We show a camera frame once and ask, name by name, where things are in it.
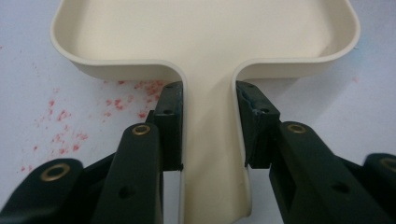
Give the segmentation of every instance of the brass grommet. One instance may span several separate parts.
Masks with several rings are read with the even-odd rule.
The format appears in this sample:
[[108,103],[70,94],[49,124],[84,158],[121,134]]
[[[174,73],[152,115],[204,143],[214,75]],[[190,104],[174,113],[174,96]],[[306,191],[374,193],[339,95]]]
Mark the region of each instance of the brass grommet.
[[[50,172],[55,170],[55,169],[62,169],[62,171],[59,174],[56,175],[50,175]],[[53,166],[51,166],[50,168],[48,168],[47,170],[45,170],[42,174],[41,174],[41,180],[45,181],[45,182],[50,182],[50,181],[54,181],[57,179],[62,178],[63,176],[65,176],[67,173],[69,173],[70,171],[70,166],[66,163],[58,163],[55,164]]]
[[151,129],[148,125],[141,124],[141,125],[134,127],[132,129],[132,133],[135,135],[143,135],[143,134],[149,133],[150,130]]
[[292,133],[306,133],[306,128],[300,124],[290,124],[288,130]]
[[392,172],[396,173],[396,160],[392,158],[383,158],[381,159],[381,164],[388,169],[390,169]]

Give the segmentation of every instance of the white table surface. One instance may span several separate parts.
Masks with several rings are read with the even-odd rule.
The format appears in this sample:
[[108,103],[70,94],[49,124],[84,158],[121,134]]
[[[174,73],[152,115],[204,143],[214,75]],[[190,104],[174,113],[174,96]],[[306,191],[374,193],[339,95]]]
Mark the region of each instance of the white table surface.
[[[361,21],[356,48],[327,72],[252,80],[281,112],[305,123],[332,151],[362,164],[396,154],[396,1],[351,0]],[[145,120],[162,83],[88,77],[50,43],[59,1],[0,1],[0,207],[40,164],[84,165],[114,152]],[[253,211],[238,223],[282,223],[268,171],[251,170]],[[179,173],[165,174],[165,223],[177,223]]]

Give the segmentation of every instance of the white surface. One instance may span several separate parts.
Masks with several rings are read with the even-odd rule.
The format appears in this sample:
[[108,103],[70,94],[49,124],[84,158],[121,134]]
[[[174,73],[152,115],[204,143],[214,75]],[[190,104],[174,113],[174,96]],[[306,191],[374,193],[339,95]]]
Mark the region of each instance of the white surface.
[[[51,158],[53,149],[59,152],[62,144],[51,140],[64,130],[64,125],[75,131],[64,135],[70,144],[78,142],[79,132],[89,138],[80,140],[77,152],[69,149],[63,156],[80,158],[88,165],[115,150],[122,130],[129,126],[126,120],[138,122],[136,114],[146,106],[146,91],[134,88],[138,83],[105,84],[87,77],[54,50],[49,28],[58,4],[0,2],[0,200],[3,203],[28,174],[29,165],[35,168]],[[396,154],[396,3],[355,0],[352,5],[361,20],[361,40],[356,49],[328,72],[255,83],[281,111],[282,120],[312,126],[335,154],[362,163],[371,152]],[[103,122],[109,109],[106,100],[122,98],[128,102],[129,94],[139,103],[126,105],[127,109],[122,111],[113,106],[112,116]],[[55,105],[49,120],[51,99]],[[57,122],[63,109],[71,116]],[[177,200],[167,199],[178,197],[175,182],[179,175],[170,175],[165,186],[165,211],[170,212],[165,220],[176,223]],[[251,171],[250,180],[253,213],[240,223],[282,223],[267,172]]]
[[170,71],[183,80],[179,222],[219,224],[251,210],[236,77],[321,72],[359,33],[347,0],[66,0],[51,40],[94,77],[167,79]]

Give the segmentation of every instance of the plastic tray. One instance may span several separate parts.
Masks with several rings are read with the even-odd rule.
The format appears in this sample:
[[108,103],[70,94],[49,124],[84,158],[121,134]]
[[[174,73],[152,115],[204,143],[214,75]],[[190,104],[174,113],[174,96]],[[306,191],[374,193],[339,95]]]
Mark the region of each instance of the plastic tray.
[[181,223],[249,215],[235,81],[318,74],[359,34],[347,0],[63,0],[51,27],[88,75],[183,81]]

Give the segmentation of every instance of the metal ring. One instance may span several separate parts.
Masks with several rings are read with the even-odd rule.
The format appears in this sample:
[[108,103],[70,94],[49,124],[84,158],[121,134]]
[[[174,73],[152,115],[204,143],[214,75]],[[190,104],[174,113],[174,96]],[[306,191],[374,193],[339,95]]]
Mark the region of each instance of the metal ring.
[[396,173],[396,160],[392,158],[383,158],[381,159],[381,164],[388,169],[390,169],[392,172]]
[[306,133],[306,128],[300,124],[290,124],[288,130],[292,133]]
[[143,135],[143,134],[149,133],[150,130],[151,129],[148,125],[141,124],[141,125],[134,127],[132,129],[132,133],[135,135]]
[[[62,169],[62,171],[59,174],[50,175],[50,172],[55,169]],[[68,164],[64,162],[58,163],[45,170],[40,177],[42,181],[50,182],[62,178],[64,175],[69,173],[69,171],[70,171],[70,166]]]

